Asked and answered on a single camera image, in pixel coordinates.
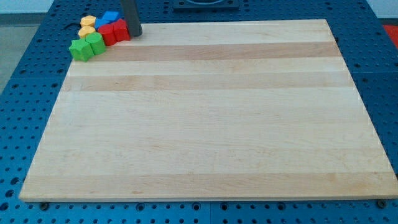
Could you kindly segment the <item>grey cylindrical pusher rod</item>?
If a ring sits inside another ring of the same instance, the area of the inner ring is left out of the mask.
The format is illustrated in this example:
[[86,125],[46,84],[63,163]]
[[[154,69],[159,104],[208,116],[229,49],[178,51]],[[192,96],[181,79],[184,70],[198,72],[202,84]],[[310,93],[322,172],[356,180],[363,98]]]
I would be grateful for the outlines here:
[[139,37],[142,35],[142,26],[135,0],[120,0],[124,18],[129,29],[129,35]]

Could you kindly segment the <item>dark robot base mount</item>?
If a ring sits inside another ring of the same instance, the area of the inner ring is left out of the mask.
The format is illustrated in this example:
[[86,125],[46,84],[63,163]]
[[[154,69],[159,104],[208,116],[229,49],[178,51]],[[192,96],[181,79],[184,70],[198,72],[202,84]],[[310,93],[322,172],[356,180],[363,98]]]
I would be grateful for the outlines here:
[[238,9],[239,0],[173,0],[174,11]]

